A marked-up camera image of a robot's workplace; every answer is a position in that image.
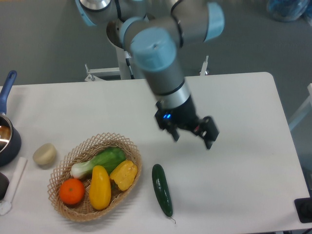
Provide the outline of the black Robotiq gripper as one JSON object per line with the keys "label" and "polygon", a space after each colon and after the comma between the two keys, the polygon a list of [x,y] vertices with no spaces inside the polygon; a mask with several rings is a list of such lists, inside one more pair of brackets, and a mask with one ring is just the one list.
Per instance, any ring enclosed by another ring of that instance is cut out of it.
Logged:
{"label": "black Robotiq gripper", "polygon": [[156,103],[158,108],[155,118],[160,129],[169,129],[174,141],[179,140],[177,128],[194,131],[194,134],[203,139],[206,149],[211,149],[216,141],[219,130],[211,116],[200,119],[196,114],[195,105],[191,96],[180,106],[173,109],[163,109],[161,103]]}

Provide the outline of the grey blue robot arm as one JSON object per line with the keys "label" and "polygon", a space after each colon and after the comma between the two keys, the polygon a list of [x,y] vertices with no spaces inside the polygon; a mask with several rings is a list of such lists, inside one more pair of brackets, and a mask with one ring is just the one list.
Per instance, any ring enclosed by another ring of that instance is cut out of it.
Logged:
{"label": "grey blue robot arm", "polygon": [[114,23],[113,35],[129,57],[128,67],[147,80],[156,98],[158,126],[179,139],[178,129],[203,139],[210,149],[219,131],[212,117],[196,114],[191,91],[177,60],[177,51],[191,43],[218,37],[225,24],[216,2],[169,0],[170,15],[150,19],[143,0],[78,0],[76,6],[89,25]]}

